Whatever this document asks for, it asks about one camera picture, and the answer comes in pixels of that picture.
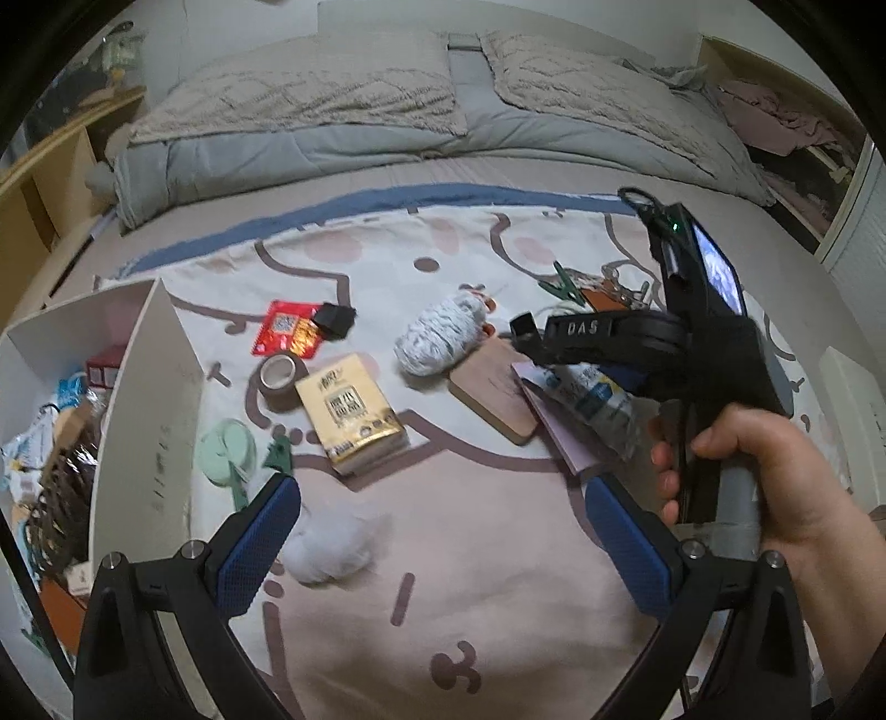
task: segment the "brown tape roll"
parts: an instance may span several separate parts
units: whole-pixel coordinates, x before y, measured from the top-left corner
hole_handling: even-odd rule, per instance
[[[291,412],[301,405],[297,380],[307,375],[301,358],[282,350],[265,358],[259,369],[259,392],[272,412]]]

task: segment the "finger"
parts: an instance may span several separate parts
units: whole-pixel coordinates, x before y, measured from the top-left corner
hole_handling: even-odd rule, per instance
[[[668,527],[676,525],[677,519],[680,517],[680,506],[677,505],[677,501],[669,500],[666,502],[661,509],[661,512],[658,514],[658,517],[660,517],[662,522]]]
[[[673,449],[667,442],[657,442],[649,452],[649,459],[658,472],[673,467]]]
[[[692,450],[714,460],[729,458],[740,450],[764,462],[783,455],[785,448],[797,441],[803,438],[797,437],[797,430],[785,418],[733,403],[692,441]]]
[[[680,476],[675,470],[667,470],[658,475],[656,482],[658,496],[663,500],[673,500],[680,492]]]
[[[653,440],[663,440],[665,438],[665,423],[660,416],[656,415],[646,424],[646,431]]]

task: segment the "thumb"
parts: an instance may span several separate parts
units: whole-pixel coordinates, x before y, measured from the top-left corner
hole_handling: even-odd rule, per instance
[[[761,462],[785,450],[785,434],[794,427],[771,412],[732,403],[692,441],[692,451],[700,458],[722,460],[737,451],[753,455]]]

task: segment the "qr code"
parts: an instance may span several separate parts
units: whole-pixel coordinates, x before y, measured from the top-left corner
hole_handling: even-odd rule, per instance
[[[342,423],[350,418],[358,418],[366,414],[366,406],[357,395],[353,385],[349,385],[337,395],[333,395],[326,401],[332,417],[337,423]]]
[[[291,335],[295,329],[295,324],[298,322],[298,315],[285,315],[282,312],[278,312],[271,321],[271,332]]]

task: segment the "person's right arm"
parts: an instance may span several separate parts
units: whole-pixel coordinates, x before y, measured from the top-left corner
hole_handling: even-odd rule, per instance
[[[692,449],[702,458],[741,451],[758,459],[766,497],[762,548],[787,560],[831,692],[842,697],[886,635],[886,541],[809,438],[785,418],[729,405]],[[680,478],[667,443],[653,447],[652,462],[665,501],[662,520],[672,525]]]

